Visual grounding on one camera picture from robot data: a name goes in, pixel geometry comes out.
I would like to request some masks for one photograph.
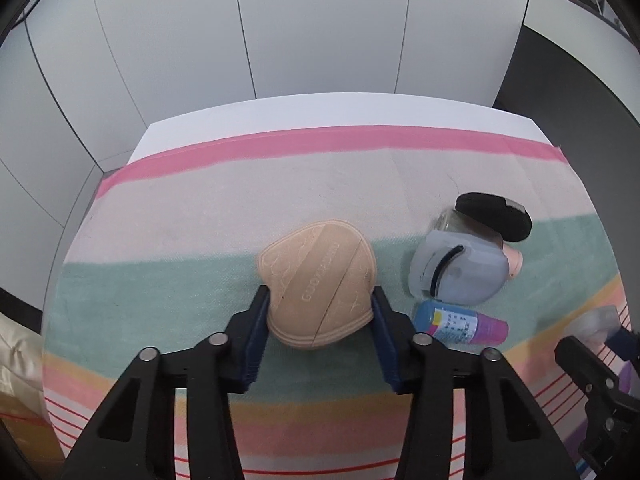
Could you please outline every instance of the beige pad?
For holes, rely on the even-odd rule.
[[[316,222],[258,255],[258,274],[271,290],[267,325],[294,348],[328,345],[373,318],[376,258],[355,227]]]

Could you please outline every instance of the screw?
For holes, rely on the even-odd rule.
[[[224,332],[216,332],[209,336],[209,344],[212,344],[213,346],[221,346],[227,341],[229,341],[229,336]]]
[[[499,361],[502,357],[502,354],[495,348],[485,348],[484,350],[482,350],[482,357],[488,359],[489,361]]]
[[[138,354],[138,357],[143,361],[151,361],[152,359],[155,359],[157,355],[158,350],[149,346],[147,348],[143,348]]]
[[[427,346],[433,342],[433,338],[429,334],[424,332],[417,332],[414,334],[414,343],[420,346]]]

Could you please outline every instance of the white tabletop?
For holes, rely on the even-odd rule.
[[[550,144],[531,120],[469,103],[403,94],[301,94],[206,108],[151,124],[129,164],[156,153],[245,134],[388,124],[501,134]]]

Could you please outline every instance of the blue and purple bottle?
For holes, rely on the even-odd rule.
[[[414,326],[418,332],[426,332],[443,344],[497,346],[509,335],[506,321],[435,300],[418,306]]]

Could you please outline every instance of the tablecloth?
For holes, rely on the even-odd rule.
[[[470,191],[506,196],[533,220],[514,244],[521,273],[478,306],[506,320],[500,350],[535,394],[578,469],[586,398],[555,364],[567,323],[615,304],[628,326],[616,261],[561,150],[498,134],[417,126],[335,126],[203,142],[138,160],[98,190],[48,313],[47,408],[63,450],[136,353],[189,348],[248,307],[255,256],[299,227],[354,224],[371,241],[378,283],[411,314],[406,276],[432,221]],[[471,351],[478,348],[465,347]],[[600,357],[621,374],[615,355]],[[451,477],[462,478],[464,412],[456,394]],[[383,381],[367,328],[315,351],[271,337],[256,383],[231,399],[247,478],[391,478],[410,398]],[[184,397],[176,464],[189,477]]]

